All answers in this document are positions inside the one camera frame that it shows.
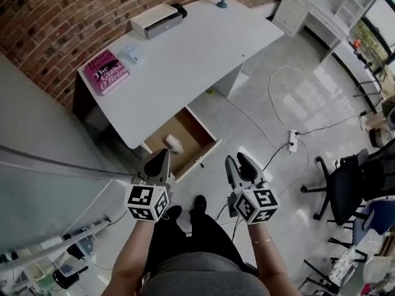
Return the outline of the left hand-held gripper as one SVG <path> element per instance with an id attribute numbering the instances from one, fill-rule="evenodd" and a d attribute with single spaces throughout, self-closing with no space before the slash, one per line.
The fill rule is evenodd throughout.
<path id="1" fill-rule="evenodd" d="M 140 221 L 158 222 L 170 203 L 170 151 L 157 150 L 140 161 L 126 188 L 125 207 Z"/>

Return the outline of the white object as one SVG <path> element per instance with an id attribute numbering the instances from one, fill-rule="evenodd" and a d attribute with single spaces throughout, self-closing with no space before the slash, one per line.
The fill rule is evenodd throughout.
<path id="1" fill-rule="evenodd" d="M 164 141 L 168 146 L 168 149 L 171 151 L 171 153 L 173 154 L 183 153 L 183 146 L 181 144 L 181 141 L 177 139 L 175 136 L 169 134 L 165 137 Z"/>

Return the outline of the white drawer with brown inside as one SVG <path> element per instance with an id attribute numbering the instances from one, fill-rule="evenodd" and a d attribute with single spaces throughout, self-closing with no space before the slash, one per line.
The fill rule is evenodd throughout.
<path id="1" fill-rule="evenodd" d="M 150 153 L 168 148 L 164 139 L 169 134 L 179 139 L 183 146 L 182 154 L 170 156 L 170 172 L 176 183 L 200 166 L 221 143 L 188 106 L 152 133 L 142 146 Z"/>

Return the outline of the person's left forearm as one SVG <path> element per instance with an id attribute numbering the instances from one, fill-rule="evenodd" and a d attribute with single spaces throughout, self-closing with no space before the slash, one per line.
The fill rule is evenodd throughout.
<path id="1" fill-rule="evenodd" d="M 132 296 L 144 274 L 155 223 L 137 221 L 117 257 L 106 292 L 110 296 Z"/>

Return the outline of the person's right forearm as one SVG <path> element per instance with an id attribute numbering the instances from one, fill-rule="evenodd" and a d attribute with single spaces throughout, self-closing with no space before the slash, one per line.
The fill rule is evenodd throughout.
<path id="1" fill-rule="evenodd" d="M 264 223 L 247 226 L 259 279 L 270 296 L 301 296 L 291 282 L 285 262 Z"/>

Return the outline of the person's left black shoe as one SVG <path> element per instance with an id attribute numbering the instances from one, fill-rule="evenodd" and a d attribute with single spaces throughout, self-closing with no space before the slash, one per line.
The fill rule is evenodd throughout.
<path id="1" fill-rule="evenodd" d="M 182 213 L 182 210 L 183 209 L 182 209 L 182 207 L 180 205 L 175 205 L 175 206 L 170 207 L 165 212 L 165 215 L 166 215 L 168 220 L 176 221 L 180 217 L 180 215 Z"/>

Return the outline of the person's black trousers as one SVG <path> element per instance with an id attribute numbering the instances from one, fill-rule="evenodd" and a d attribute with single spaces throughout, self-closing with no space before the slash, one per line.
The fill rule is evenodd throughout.
<path id="1" fill-rule="evenodd" d="M 209 215 L 190 211 L 192 235 L 187 236 L 173 217 L 161 219 L 154 226 L 145 273 L 154 271 L 160 263 L 184 253 L 206 252 L 227 258 L 249 274 L 258 275 L 241 258 L 234 243 L 222 227 Z"/>

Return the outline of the white storage rack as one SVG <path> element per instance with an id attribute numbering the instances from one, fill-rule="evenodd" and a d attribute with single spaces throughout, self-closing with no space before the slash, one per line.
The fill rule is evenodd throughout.
<path id="1" fill-rule="evenodd" d="M 0 254 L 0 296 L 50 296 L 59 270 L 70 276 L 92 264 L 98 235 L 111 224 L 104 218 L 63 236 Z"/>

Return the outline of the pink book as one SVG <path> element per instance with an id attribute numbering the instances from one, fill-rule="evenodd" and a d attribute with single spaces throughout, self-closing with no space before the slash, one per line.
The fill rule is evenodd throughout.
<path id="1" fill-rule="evenodd" d="M 89 61 L 84 66 L 84 73 L 92 88 L 103 96 L 130 75 L 124 64 L 108 49 Z"/>

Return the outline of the clear glass cup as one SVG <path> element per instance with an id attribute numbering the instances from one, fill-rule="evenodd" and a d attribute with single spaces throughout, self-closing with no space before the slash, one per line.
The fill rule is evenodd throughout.
<path id="1" fill-rule="evenodd" d="M 144 54 L 135 44 L 126 44 L 123 47 L 122 52 L 124 53 L 125 57 L 135 65 L 142 64 L 145 60 Z"/>

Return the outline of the patterned seat cushion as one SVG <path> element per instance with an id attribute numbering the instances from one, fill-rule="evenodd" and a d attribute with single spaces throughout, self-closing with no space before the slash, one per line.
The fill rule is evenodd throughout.
<path id="1" fill-rule="evenodd" d="M 350 269 L 353 267 L 354 259 L 356 257 L 356 247 L 352 245 L 347 251 L 342 253 L 335 261 L 329 273 L 329 279 L 332 283 L 340 286 L 343 279 L 347 276 Z"/>

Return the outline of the blue chair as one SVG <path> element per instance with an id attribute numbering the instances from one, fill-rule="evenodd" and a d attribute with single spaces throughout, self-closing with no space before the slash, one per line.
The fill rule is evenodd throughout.
<path id="1" fill-rule="evenodd" d="M 346 224 L 351 224 L 351 243 L 341 242 L 334 237 L 329 238 L 329 243 L 349 249 L 352 246 L 357 247 L 370 230 L 382 236 L 395 225 L 395 199 L 370 201 L 361 212 L 355 212 L 354 219 Z"/>

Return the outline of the long white table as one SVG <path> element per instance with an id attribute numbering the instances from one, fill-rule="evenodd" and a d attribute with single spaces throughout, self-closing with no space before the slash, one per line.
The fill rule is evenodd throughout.
<path id="1" fill-rule="evenodd" d="M 344 39 L 327 50 L 322 61 L 333 58 L 349 75 L 355 84 L 354 97 L 362 98 L 373 113 L 381 111 L 384 93 L 379 78 L 370 68 L 366 68 L 354 48 Z"/>

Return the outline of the grey plastic chair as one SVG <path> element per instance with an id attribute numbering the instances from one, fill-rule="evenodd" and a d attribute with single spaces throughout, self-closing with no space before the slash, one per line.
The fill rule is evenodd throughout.
<path id="1" fill-rule="evenodd" d="M 333 265 L 337 259 L 338 258 L 331 259 Z M 303 293 L 302 296 L 369 296 L 368 292 L 364 292 L 364 287 L 367 284 L 375 284 L 382 281 L 390 271 L 392 260 L 390 256 L 369 256 L 356 249 L 353 267 L 343 279 L 340 286 L 330 281 L 330 272 L 328 274 L 323 274 L 307 260 L 304 260 L 304 263 L 317 274 L 320 279 L 317 281 L 307 277 L 298 287 L 298 290 L 302 292 L 303 287 L 308 284 L 313 284 L 317 287 L 317 290 L 310 295 Z"/>

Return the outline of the window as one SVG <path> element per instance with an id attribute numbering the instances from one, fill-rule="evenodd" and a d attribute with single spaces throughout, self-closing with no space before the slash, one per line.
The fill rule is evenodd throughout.
<path id="1" fill-rule="evenodd" d="M 375 0 L 351 30 L 365 58 L 375 51 L 381 60 L 395 52 L 395 0 Z"/>

